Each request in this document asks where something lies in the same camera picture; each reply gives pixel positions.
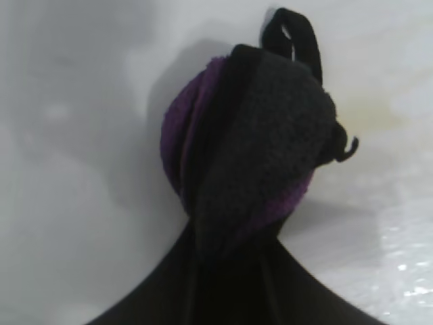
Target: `fabric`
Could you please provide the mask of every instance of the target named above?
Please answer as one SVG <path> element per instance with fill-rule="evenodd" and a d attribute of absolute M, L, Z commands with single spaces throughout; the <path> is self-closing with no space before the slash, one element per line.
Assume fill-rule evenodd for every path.
<path fill-rule="evenodd" d="M 381 324 L 277 239 L 315 169 L 350 158 L 359 141 L 345 151 L 309 21 L 280 9 L 262 44 L 213 59 L 168 109 L 162 163 L 190 221 L 154 272 L 90 325 Z"/>

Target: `black loop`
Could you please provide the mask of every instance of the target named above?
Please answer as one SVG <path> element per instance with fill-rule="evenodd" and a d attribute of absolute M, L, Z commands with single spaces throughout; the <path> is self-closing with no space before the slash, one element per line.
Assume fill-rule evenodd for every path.
<path fill-rule="evenodd" d="M 324 145 L 320 155 L 317 157 L 315 167 L 328 164 L 333 160 L 342 163 L 353 156 L 358 150 L 359 139 L 357 137 L 353 138 L 352 145 L 348 152 L 346 152 L 347 141 L 348 137 L 346 130 L 340 123 L 336 122 L 332 129 L 330 138 Z"/>
<path fill-rule="evenodd" d="M 285 28 L 289 35 L 284 35 Z M 313 76 L 323 84 L 319 46 L 309 20 L 296 12 L 280 8 L 262 35 L 262 46 L 267 51 L 292 59 L 292 44 L 296 60 L 306 64 Z"/>

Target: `purple fabric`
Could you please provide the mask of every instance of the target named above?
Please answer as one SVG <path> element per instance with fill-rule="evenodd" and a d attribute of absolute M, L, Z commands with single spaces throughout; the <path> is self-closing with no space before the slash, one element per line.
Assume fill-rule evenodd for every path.
<path fill-rule="evenodd" d="M 188 83 L 168 108 L 162 124 L 161 158 L 167 177 L 177 194 L 181 193 L 181 172 L 193 132 L 201 112 L 212 99 L 225 58 L 214 58 Z"/>

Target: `white wall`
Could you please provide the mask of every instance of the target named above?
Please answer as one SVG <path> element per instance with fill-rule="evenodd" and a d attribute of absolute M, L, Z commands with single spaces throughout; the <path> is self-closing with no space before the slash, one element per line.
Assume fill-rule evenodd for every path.
<path fill-rule="evenodd" d="M 278 6 L 310 18 L 361 138 L 281 240 L 364 310 L 431 324 L 431 0 L 0 0 L 0 324 L 84 323 L 151 272 L 186 220 L 162 115 Z"/>

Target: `black fabric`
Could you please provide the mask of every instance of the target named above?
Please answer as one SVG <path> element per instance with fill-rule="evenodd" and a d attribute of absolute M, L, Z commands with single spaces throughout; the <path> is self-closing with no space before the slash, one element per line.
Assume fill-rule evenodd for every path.
<path fill-rule="evenodd" d="M 324 287 L 276 238 L 252 241 L 213 267 L 193 253 L 192 230 L 185 228 L 149 278 L 88 325 L 384 324 Z"/>
<path fill-rule="evenodd" d="M 313 75 L 288 60 L 289 45 L 277 46 L 288 41 L 275 34 L 281 22 L 292 37 L 296 59 L 302 58 Z M 318 50 L 311 53 L 317 44 L 306 22 L 302 15 L 279 10 L 264 33 L 264 46 L 274 54 L 235 48 L 188 153 L 185 200 L 191 221 L 152 274 L 89 325 L 382 324 L 326 289 L 282 247 L 277 234 L 283 216 L 223 259 L 204 263 L 200 251 L 203 245 L 219 255 L 221 243 L 206 246 L 207 236 L 230 232 L 229 215 L 243 222 L 246 206 L 255 200 L 263 204 L 291 177 L 343 161 L 357 148 L 356 143 L 344 152 L 347 134 L 335 121 L 334 103 L 314 79 L 321 81 Z M 310 137 L 314 143 L 307 141 Z"/>
<path fill-rule="evenodd" d="M 232 57 L 249 59 L 236 51 Z M 223 77 L 220 84 L 228 81 Z M 209 111 L 221 112 L 233 103 L 222 94 L 215 101 L 220 104 Z M 261 55 L 236 105 L 229 127 L 221 128 L 207 116 L 211 127 L 205 132 L 218 139 L 218 146 L 208 144 L 214 155 L 210 162 L 200 152 L 195 163 L 194 170 L 205 170 L 194 185 L 198 193 L 193 211 L 197 250 L 205 260 L 225 258 L 250 218 L 263 214 L 270 200 L 308 177 L 336 124 L 332 99 L 309 71 L 269 52 Z M 205 137 L 195 134 L 200 141 Z"/>
<path fill-rule="evenodd" d="M 285 8 L 278 9 L 263 32 L 262 46 L 267 51 L 302 62 L 310 68 L 320 85 L 323 84 L 319 46 L 313 27 L 305 16 Z M 348 152 L 345 152 L 346 144 L 346 131 L 340 123 L 336 122 L 332 137 L 317 159 L 316 167 L 330 163 L 334 159 L 340 163 L 353 156 L 359 147 L 358 138 L 353 139 Z"/>

